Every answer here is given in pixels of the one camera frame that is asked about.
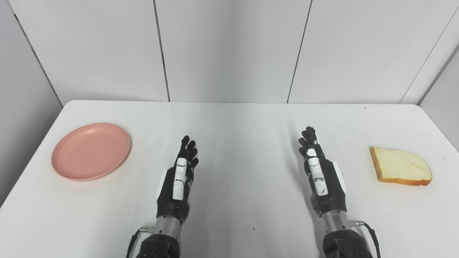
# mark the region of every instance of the pink plate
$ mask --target pink plate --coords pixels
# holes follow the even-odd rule
[[[51,163],[61,176],[91,180],[117,169],[131,149],[131,138],[112,123],[92,123],[64,136],[54,148]]]

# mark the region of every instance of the bread slice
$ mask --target bread slice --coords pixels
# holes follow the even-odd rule
[[[373,146],[370,149],[378,180],[402,185],[428,185],[432,172],[419,155]]]

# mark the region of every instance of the table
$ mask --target table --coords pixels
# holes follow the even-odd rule
[[[54,146],[95,122],[130,134],[126,162],[94,181],[56,174]],[[0,257],[124,257],[131,235],[156,221],[158,182],[185,134],[196,140],[200,163],[182,257],[323,257],[325,233],[297,151],[308,125],[339,162],[349,218],[376,230],[383,257],[456,255],[459,153],[418,106],[71,101],[0,209]],[[421,155],[433,181],[379,182],[372,145]]]

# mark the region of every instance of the cable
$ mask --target cable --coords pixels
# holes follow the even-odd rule
[[[126,254],[126,258],[130,258],[132,248],[134,247],[135,241],[137,240],[137,236],[139,235],[139,233],[140,233],[140,229],[137,230],[135,234],[132,235],[131,242],[129,242],[128,253]]]
[[[376,232],[374,229],[372,229],[366,222],[364,222],[364,226],[365,228],[368,229],[368,232],[370,233],[371,235],[371,238],[373,238],[373,243],[375,244],[375,248],[376,248],[376,255],[378,258],[381,258],[381,252],[379,250],[379,242],[378,242],[378,238],[376,237]]]

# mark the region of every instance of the metal connector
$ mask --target metal connector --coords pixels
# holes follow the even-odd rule
[[[155,230],[155,227],[141,227],[141,228],[139,228],[139,231],[142,232],[142,233],[153,234],[154,230]]]
[[[362,220],[349,220],[349,224],[351,224],[351,227],[360,227],[365,225],[365,222]]]

